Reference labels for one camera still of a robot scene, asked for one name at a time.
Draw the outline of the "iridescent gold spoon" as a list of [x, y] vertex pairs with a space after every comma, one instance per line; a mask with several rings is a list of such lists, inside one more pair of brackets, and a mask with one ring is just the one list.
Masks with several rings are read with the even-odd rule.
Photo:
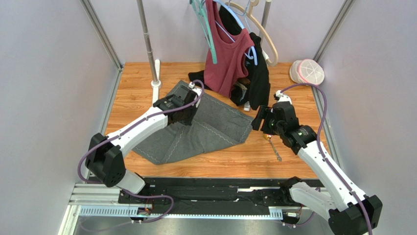
[[263, 134], [263, 137], [264, 137], [264, 139], [265, 139], [265, 140], [267, 140], [267, 141], [268, 141], [268, 143], [269, 143], [269, 144], [270, 144], [270, 146], [272, 147], [272, 150], [274, 151], [274, 154], [275, 154], [275, 156], [276, 156], [277, 160], [278, 160], [279, 162], [281, 162], [281, 161], [282, 161], [282, 157], [279, 155], [279, 153], [278, 153], [277, 149], [275, 148], [274, 144], [272, 143], [272, 136], [271, 136], [271, 135], [269, 135], [269, 134]]

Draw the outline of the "grey cloth napkin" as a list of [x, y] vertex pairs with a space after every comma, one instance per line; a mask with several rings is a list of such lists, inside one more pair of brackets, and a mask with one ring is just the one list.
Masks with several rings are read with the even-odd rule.
[[253, 117], [205, 93], [190, 126], [171, 124], [133, 148], [155, 165], [179, 162], [246, 141]]

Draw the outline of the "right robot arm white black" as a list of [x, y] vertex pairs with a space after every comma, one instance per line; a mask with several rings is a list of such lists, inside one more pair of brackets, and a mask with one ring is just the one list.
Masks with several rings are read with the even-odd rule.
[[327, 193], [310, 187], [303, 180], [288, 179], [283, 189], [287, 201], [300, 203], [325, 219], [335, 235], [370, 235], [377, 227], [382, 202], [368, 196], [335, 164], [318, 134], [301, 125], [290, 101], [272, 107], [261, 106], [252, 122], [254, 130], [277, 135], [313, 170]]

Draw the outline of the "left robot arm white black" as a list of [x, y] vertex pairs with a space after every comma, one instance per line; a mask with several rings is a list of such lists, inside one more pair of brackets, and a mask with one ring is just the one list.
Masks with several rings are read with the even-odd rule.
[[155, 101], [142, 116], [106, 136], [91, 138], [81, 161], [106, 187], [138, 194], [146, 185], [138, 174], [125, 167], [124, 158], [138, 144], [170, 124], [190, 125], [204, 90], [194, 84], [181, 85], [174, 93]]

